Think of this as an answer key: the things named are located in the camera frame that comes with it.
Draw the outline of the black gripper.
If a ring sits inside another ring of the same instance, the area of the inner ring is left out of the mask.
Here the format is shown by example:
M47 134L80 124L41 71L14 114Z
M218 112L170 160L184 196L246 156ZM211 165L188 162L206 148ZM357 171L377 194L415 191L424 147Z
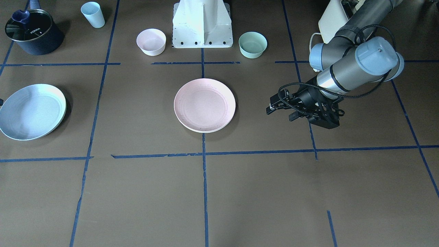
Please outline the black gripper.
M303 86L289 96L273 95L270 97L270 109L290 109L295 111L289 115L289 121L294 121L302 117L311 115L311 111L316 108L317 100L325 97L321 91L312 86Z

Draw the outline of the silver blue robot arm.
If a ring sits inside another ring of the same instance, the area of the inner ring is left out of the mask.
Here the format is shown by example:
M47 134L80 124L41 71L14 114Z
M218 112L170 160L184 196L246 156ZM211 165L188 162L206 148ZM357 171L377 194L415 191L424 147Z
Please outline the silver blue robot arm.
M338 127L339 119L345 114L339 103L345 98L371 94L371 91L358 95L348 92L371 82L377 82L373 88L376 90L404 69L404 59L396 51L393 34L391 41L373 35L381 28L384 17L400 3L400 0L364 1L328 43L316 44L310 50L309 64L319 73L306 83L298 82L295 93L290 93L287 85L281 86L270 97L266 113L293 109L290 121L306 118L310 124L322 128Z

